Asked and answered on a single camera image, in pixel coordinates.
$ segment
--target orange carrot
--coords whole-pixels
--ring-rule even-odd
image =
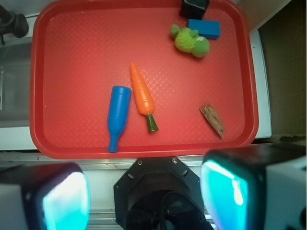
[[[140,114],[145,115],[147,119],[148,132],[158,131],[158,127],[154,121],[152,113],[154,112],[154,101],[150,95],[149,89],[141,76],[140,72],[136,69],[133,62],[130,64],[131,82],[135,103]]]

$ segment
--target piece of wood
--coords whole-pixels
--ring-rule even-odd
[[[223,132],[225,131],[225,127],[212,105],[203,106],[200,108],[200,111],[217,134],[221,138],[224,138]]]

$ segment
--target red tray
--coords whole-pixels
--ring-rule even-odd
[[[204,154],[249,145],[258,129],[252,56],[243,14],[212,0],[204,16],[221,23],[210,53],[174,47],[170,27],[184,27],[180,0],[61,0],[39,15],[31,60],[30,128],[37,148],[58,159]],[[155,102],[159,131],[149,134],[131,98],[118,153],[109,153],[106,121],[114,85],[131,87],[130,62]],[[199,111],[212,104],[220,139]]]

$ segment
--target green plush toy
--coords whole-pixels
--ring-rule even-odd
[[[175,46],[186,53],[192,53],[201,58],[209,53],[209,41],[198,35],[197,30],[189,28],[180,29],[177,25],[172,25],[172,37],[175,38]]]

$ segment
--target tray rim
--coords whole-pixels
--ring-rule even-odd
[[[239,49],[239,60],[241,64],[241,78],[242,85],[249,87],[243,87],[243,94],[250,95],[250,98],[244,97],[244,111],[251,110],[253,117],[249,118],[249,123],[245,122],[246,125],[241,135],[235,140],[229,142],[217,142],[217,143],[203,143],[203,144],[176,144],[176,145],[156,145],[147,146],[152,148],[150,151],[131,151],[131,148],[125,147],[125,151],[120,151],[115,154],[102,151],[103,147],[91,148],[93,152],[84,152],[84,148],[60,148],[52,145],[44,136],[44,131],[40,128],[43,125],[43,118],[36,116],[36,111],[43,110],[43,106],[39,107],[39,104],[35,96],[42,95],[43,88],[36,87],[42,85],[43,77],[39,77],[37,72],[37,66],[40,63],[44,63],[44,50],[39,48],[39,44],[45,42],[45,33],[40,33],[41,30],[46,30],[45,23],[48,23],[54,17],[54,11],[61,11],[63,7],[67,7],[71,4],[110,4],[108,9],[123,9],[123,8],[161,8],[161,5],[155,6],[152,1],[144,0],[61,0],[56,1],[48,5],[38,16],[33,33],[32,52],[31,52],[31,83],[30,83],[30,134],[36,147],[45,155],[55,159],[100,159],[100,158],[139,158],[139,157],[163,157],[163,156],[178,156],[178,155],[203,155],[210,149],[230,148],[230,147],[242,147],[249,145],[258,131],[258,106],[257,106],[257,95],[256,95],[256,83],[253,68],[253,60],[251,53],[251,46],[249,40],[249,31],[247,22],[244,14],[241,10],[229,0],[211,0],[210,6],[222,5],[227,10],[232,11],[235,17],[240,21],[240,24],[235,24],[237,41],[240,42]],[[162,4],[164,7],[179,7],[180,1],[178,0],[165,0],[156,1]],[[242,57],[240,50],[243,50],[246,55]],[[244,141],[240,141],[240,137],[246,137]]]

